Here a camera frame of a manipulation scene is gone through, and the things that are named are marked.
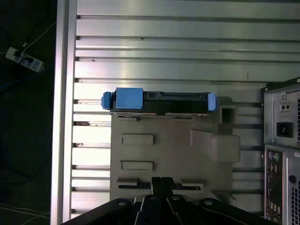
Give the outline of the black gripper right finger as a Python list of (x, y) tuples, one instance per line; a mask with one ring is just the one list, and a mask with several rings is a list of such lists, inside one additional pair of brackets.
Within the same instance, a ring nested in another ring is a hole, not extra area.
[(203, 198), (198, 204), (173, 193), (173, 178), (162, 177), (162, 196), (180, 225), (273, 225), (267, 219), (214, 198)]

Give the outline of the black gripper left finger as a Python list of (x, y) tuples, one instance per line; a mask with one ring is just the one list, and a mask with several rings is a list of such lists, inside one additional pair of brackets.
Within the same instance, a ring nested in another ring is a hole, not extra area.
[(163, 202), (169, 197), (169, 178), (153, 177), (151, 194), (141, 202), (124, 198), (111, 200), (87, 211), (64, 225), (159, 225)]

